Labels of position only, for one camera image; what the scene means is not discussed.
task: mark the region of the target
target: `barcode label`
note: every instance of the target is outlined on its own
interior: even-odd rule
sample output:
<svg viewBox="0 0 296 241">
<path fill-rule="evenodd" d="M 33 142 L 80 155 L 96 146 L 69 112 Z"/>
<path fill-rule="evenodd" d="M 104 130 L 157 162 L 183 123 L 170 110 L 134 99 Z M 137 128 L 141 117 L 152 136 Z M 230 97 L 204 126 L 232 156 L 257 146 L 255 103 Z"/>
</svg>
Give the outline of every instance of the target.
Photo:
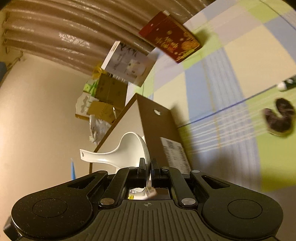
<svg viewBox="0 0 296 241">
<path fill-rule="evenodd" d="M 181 143 L 163 137 L 160 139 L 169 166 L 179 169 L 183 174 L 189 174 L 191 168 Z"/>
</svg>

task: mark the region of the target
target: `round pad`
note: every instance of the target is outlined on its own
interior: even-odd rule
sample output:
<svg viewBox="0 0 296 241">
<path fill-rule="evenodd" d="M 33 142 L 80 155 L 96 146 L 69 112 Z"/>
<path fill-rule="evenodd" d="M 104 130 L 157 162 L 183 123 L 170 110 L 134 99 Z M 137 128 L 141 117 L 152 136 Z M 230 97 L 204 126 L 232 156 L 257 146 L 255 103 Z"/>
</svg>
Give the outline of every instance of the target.
<svg viewBox="0 0 296 241">
<path fill-rule="evenodd" d="M 252 219 L 262 213 L 262 207 L 254 201 L 239 199 L 228 204 L 228 211 L 237 218 Z"/>
<path fill-rule="evenodd" d="M 63 214 L 68 208 L 66 202 L 55 199 L 47 198 L 38 201 L 33 206 L 33 212 L 39 217 L 53 218 Z"/>
<path fill-rule="evenodd" d="M 26 237 L 57 240 L 81 230 L 91 218 L 92 205 L 80 189 L 54 187 L 23 197 L 11 215 Z"/>
</svg>

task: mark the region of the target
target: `crosshair marking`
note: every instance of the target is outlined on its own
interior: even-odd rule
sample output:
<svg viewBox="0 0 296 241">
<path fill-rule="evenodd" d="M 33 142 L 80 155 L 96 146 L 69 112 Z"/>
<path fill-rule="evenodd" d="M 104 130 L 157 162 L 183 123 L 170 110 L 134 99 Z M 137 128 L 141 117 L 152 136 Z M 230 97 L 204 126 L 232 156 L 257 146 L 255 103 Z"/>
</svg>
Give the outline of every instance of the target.
<svg viewBox="0 0 296 241">
<path fill-rule="evenodd" d="M 144 205 L 145 205 L 146 207 L 150 207 L 150 206 L 152 205 L 152 203 L 150 203 L 150 202 L 146 202 L 146 203 L 144 203 Z"/>
</svg>

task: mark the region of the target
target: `wall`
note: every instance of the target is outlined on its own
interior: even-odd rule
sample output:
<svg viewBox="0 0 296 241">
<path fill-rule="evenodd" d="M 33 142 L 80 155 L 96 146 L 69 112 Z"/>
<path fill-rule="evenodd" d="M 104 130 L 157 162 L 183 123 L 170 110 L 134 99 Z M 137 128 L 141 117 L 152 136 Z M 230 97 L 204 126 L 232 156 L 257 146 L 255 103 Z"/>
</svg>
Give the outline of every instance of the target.
<svg viewBox="0 0 296 241">
<path fill-rule="evenodd" d="M 88 76 L 51 61 L 24 55 L 0 86 L 0 235 L 21 197 L 88 174 L 79 149 L 93 151 L 89 124 L 75 118 Z M 108 171 L 104 165 L 97 169 Z"/>
</svg>

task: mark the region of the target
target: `white cap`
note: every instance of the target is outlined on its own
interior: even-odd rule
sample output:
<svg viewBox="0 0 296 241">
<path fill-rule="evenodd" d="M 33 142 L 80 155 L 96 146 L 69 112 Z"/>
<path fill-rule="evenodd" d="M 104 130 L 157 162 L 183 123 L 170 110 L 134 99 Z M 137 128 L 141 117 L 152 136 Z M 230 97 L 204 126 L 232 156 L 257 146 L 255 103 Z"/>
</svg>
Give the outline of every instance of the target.
<svg viewBox="0 0 296 241">
<path fill-rule="evenodd" d="M 283 82 L 283 81 L 277 84 L 277 88 L 279 91 L 287 90 L 287 86 L 286 86 L 285 82 Z"/>
</svg>

